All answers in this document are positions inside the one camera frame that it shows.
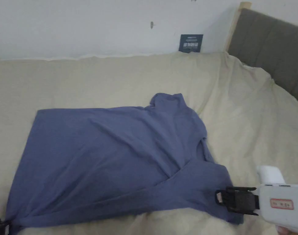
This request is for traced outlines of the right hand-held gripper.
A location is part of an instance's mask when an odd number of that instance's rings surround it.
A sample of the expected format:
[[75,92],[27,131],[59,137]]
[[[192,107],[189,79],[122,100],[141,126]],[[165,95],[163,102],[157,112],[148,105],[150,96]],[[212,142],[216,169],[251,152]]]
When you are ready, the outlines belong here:
[[285,182],[274,166],[258,166],[260,185],[226,187],[215,191],[215,201],[229,212],[259,216],[264,221],[298,233],[298,184]]

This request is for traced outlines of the person's right hand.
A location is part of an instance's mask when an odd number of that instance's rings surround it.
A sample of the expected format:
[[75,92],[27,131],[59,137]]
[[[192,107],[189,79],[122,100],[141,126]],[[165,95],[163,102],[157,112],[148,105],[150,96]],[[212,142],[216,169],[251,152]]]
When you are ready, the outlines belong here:
[[276,226],[278,235],[298,235],[298,233],[289,230],[286,227]]

